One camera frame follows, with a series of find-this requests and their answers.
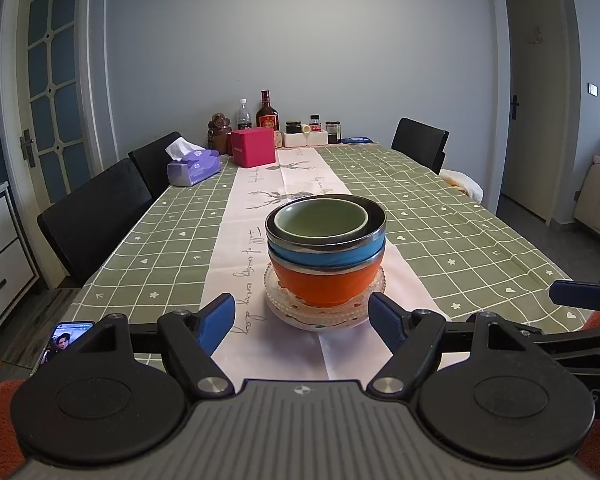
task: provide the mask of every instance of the deer print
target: deer print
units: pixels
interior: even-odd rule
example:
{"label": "deer print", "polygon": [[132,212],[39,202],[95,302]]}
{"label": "deer print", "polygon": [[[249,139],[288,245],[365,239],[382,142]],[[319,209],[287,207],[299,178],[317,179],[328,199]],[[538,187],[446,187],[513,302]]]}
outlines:
{"label": "deer print", "polygon": [[298,166],[298,164],[307,164],[308,162],[308,160],[301,160],[300,162],[292,162],[290,164],[279,164],[277,166],[265,168],[265,170],[281,170],[282,168],[287,168],[288,170],[314,170],[315,168],[305,168],[303,166]]}
{"label": "deer print", "polygon": [[271,204],[279,204],[283,200],[295,200],[296,198],[304,198],[305,196],[313,196],[312,193],[309,193],[308,191],[299,191],[298,193],[292,193],[290,195],[286,195],[286,194],[283,195],[283,194],[280,194],[275,191],[272,191],[271,193],[268,193],[266,191],[251,191],[249,194],[250,195],[265,195],[268,198],[270,198],[271,200],[268,200],[264,204],[260,204],[260,205],[250,205],[247,207],[247,209],[257,209],[259,207],[264,207],[264,206],[271,205]]}

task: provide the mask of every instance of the stack of bowls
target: stack of bowls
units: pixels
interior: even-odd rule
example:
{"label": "stack of bowls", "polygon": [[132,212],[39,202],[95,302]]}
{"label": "stack of bowls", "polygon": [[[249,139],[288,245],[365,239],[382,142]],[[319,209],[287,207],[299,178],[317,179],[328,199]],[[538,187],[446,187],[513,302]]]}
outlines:
{"label": "stack of bowls", "polygon": [[386,215],[366,198],[301,198],[273,210],[265,227],[280,286],[308,305],[346,303],[362,294],[380,269]]}

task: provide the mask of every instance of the black chair backrest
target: black chair backrest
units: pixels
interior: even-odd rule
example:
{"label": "black chair backrest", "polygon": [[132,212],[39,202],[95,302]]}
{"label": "black chair backrest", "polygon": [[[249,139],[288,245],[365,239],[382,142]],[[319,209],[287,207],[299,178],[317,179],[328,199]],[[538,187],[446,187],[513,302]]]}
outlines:
{"label": "black chair backrest", "polygon": [[38,216],[66,270],[86,282],[154,200],[128,158],[96,175]]}
{"label": "black chair backrest", "polygon": [[179,137],[181,137],[180,133],[171,132],[151,144],[129,152],[129,158],[138,168],[142,180],[154,199],[169,186],[167,164],[171,162],[171,157],[164,150]]}
{"label": "black chair backrest", "polygon": [[445,160],[442,150],[448,136],[449,132],[445,130],[403,117],[398,123],[391,148],[438,174]]}

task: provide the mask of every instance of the liquor bottle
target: liquor bottle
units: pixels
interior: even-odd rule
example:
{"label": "liquor bottle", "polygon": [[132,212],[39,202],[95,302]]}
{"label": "liquor bottle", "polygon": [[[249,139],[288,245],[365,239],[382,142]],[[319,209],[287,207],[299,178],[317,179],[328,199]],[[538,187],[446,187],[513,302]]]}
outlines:
{"label": "liquor bottle", "polygon": [[271,108],[269,90],[262,91],[262,108],[256,114],[256,124],[261,128],[279,130],[278,112]]}
{"label": "liquor bottle", "polygon": [[240,99],[240,108],[235,115],[235,122],[238,124],[239,130],[251,128],[251,114],[247,110],[247,99]]}

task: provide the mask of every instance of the frosted glass pane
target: frosted glass pane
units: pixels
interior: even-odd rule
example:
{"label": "frosted glass pane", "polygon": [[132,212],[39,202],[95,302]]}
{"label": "frosted glass pane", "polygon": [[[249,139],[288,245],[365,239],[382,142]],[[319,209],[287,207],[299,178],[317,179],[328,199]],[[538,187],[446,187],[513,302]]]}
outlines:
{"label": "frosted glass pane", "polygon": [[51,148],[56,143],[54,126],[51,121],[51,103],[47,96],[42,96],[31,102],[31,116],[36,139],[36,149],[41,152]]}
{"label": "frosted glass pane", "polygon": [[74,26],[51,40],[51,79],[57,85],[75,77]]}
{"label": "frosted glass pane", "polygon": [[62,170],[60,169],[60,159],[56,152],[40,155],[40,166],[42,175],[45,177],[46,192],[49,193],[51,203],[58,202],[66,196],[66,188],[62,179]]}
{"label": "frosted glass pane", "polygon": [[46,13],[49,0],[34,0],[29,6],[29,42],[35,43],[46,34]]}
{"label": "frosted glass pane", "polygon": [[69,179],[71,191],[78,189],[91,178],[87,155],[84,153],[84,144],[73,144],[66,146],[62,151],[66,177]]}
{"label": "frosted glass pane", "polygon": [[29,50],[29,96],[46,90],[46,43]]}
{"label": "frosted glass pane", "polygon": [[53,0],[51,3],[51,28],[56,30],[74,19],[75,0]]}
{"label": "frosted glass pane", "polygon": [[80,127],[80,112],[78,111],[75,83],[56,90],[54,103],[56,104],[56,123],[58,124],[60,139],[64,142],[81,139],[82,129]]}

